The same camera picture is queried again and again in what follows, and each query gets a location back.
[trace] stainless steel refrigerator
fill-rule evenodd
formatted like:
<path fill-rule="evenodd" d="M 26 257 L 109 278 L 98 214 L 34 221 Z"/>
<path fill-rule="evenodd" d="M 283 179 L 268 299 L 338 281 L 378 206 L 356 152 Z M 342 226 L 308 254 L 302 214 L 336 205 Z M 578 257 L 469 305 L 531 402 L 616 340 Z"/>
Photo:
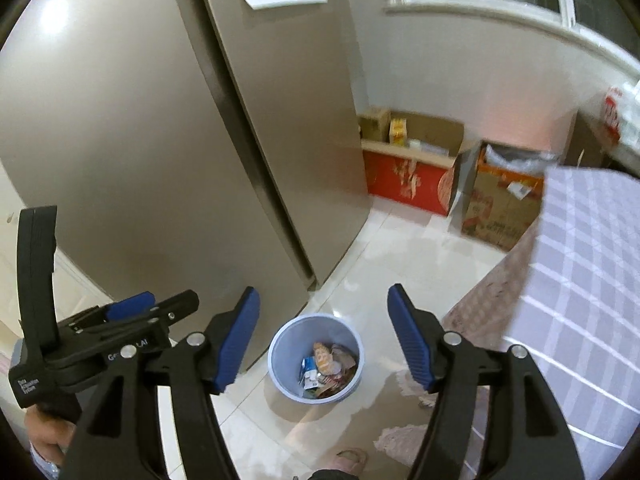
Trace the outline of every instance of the stainless steel refrigerator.
<path fill-rule="evenodd" d="M 0 50 L 18 193 L 58 205 L 60 248 L 113 298 L 196 290 L 177 338 L 254 286 L 251 362 L 369 210 L 331 1 L 22 2 Z"/>

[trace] blue gripper pad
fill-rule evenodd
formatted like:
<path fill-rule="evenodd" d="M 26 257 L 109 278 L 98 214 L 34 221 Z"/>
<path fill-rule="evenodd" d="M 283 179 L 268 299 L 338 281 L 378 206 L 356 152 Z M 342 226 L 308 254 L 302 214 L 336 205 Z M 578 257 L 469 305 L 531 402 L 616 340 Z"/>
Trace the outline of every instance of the blue gripper pad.
<path fill-rule="evenodd" d="M 260 316 L 260 295 L 254 288 L 248 288 L 234 309 L 236 320 L 226 334 L 218 353 L 218 373 L 213 384 L 222 393 L 232 384 L 238 372 L 246 348 Z"/>
<path fill-rule="evenodd" d="M 156 298 L 151 292 L 142 292 L 126 300 L 113 303 L 107 309 L 106 318 L 109 321 L 120 321 L 127 317 L 137 316 L 156 304 Z"/>
<path fill-rule="evenodd" d="M 416 308 L 401 285 L 389 289 L 386 306 L 411 375 L 414 381 L 428 390 L 435 381 L 431 370 L 431 350 L 412 316 Z"/>

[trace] checkered tablecloth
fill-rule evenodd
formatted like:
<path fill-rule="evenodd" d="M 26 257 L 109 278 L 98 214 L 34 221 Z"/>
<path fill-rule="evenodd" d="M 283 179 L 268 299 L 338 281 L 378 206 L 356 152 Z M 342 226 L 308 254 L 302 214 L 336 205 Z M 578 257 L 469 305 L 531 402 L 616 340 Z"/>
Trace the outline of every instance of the checkered tablecloth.
<path fill-rule="evenodd" d="M 562 407 L 586 478 L 600 478 L 640 424 L 640 181 L 550 170 L 538 222 L 443 324 L 478 346 L 526 346 Z M 480 391 L 469 478 L 486 398 Z"/>

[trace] window sill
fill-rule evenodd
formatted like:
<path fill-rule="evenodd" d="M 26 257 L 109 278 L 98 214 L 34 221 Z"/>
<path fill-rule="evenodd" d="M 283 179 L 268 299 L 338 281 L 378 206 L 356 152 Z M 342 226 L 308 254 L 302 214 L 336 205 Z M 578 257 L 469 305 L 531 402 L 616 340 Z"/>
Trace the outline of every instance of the window sill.
<path fill-rule="evenodd" d="M 390 15 L 458 14 L 515 23 L 581 46 L 602 56 L 621 70 L 640 78 L 640 61 L 626 50 L 581 25 L 575 25 L 572 28 L 566 27 L 562 24 L 560 14 L 532 4 L 523 4 L 512 0 L 423 0 L 415 3 L 391 4 L 386 6 L 384 11 Z"/>

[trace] blue trash can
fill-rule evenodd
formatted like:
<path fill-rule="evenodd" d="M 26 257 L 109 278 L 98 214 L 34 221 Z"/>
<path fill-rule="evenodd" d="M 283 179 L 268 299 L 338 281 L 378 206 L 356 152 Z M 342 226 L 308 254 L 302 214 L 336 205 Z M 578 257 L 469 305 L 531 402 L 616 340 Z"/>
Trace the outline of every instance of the blue trash can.
<path fill-rule="evenodd" d="M 302 359 L 314 354 L 314 343 L 338 343 L 348 348 L 358 361 L 356 373 L 341 392 L 326 399 L 307 399 L 300 385 Z M 349 396 L 360 383 L 364 348 L 358 333 L 345 321 L 330 314 L 309 314 L 289 321 L 273 337 L 268 354 L 271 380 L 285 396 L 303 404 L 327 404 Z"/>

